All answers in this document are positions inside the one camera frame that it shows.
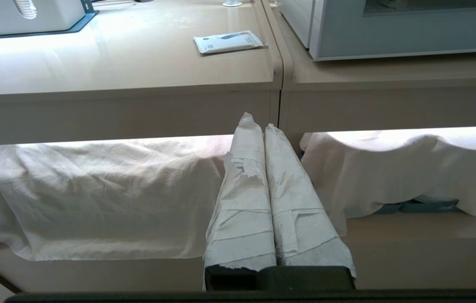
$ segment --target white packet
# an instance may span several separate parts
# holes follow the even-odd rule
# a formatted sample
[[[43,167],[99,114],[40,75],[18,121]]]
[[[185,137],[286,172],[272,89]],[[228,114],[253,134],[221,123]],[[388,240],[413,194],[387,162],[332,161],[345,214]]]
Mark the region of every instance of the white packet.
[[[249,50],[263,46],[252,31],[227,33],[207,37],[193,37],[201,54]]]

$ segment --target white appliance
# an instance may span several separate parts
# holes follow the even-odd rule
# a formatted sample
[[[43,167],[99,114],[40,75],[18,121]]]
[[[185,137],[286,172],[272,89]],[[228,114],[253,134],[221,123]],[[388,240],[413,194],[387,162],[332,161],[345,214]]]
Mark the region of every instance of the white appliance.
[[[476,52],[476,0],[278,0],[314,60]]]
[[[80,0],[0,0],[0,35],[63,31],[84,15]]]

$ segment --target white cloth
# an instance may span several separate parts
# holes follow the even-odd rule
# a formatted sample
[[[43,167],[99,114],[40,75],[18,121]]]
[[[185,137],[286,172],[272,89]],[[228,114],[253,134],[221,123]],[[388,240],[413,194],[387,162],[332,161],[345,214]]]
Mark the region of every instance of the white cloth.
[[[476,216],[476,127],[306,134],[305,171],[340,235],[382,205],[457,198]]]
[[[276,266],[262,129],[248,113],[236,128],[225,169],[206,232],[205,267]]]
[[[0,242],[27,260],[199,257],[231,142],[0,146]]]
[[[285,266],[345,266],[356,269],[313,184],[284,133],[266,128],[266,165],[276,250]]]

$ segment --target microwave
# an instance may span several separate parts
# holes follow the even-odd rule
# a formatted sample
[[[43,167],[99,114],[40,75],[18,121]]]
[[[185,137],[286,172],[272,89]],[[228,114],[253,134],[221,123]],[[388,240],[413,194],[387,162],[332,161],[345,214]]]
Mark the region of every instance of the microwave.
[[[476,52],[476,0],[278,0],[314,60]]]

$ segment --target beige counter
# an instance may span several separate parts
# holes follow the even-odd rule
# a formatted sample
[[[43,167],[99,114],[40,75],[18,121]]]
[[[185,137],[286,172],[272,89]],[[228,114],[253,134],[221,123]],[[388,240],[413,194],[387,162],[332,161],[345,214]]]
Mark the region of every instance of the beige counter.
[[[282,61],[259,0],[111,0],[82,31],[0,39],[0,144],[232,133],[277,122]],[[202,56],[193,36],[264,48]]]
[[[476,126],[476,54],[315,62],[273,2],[279,126],[296,149],[305,132]]]

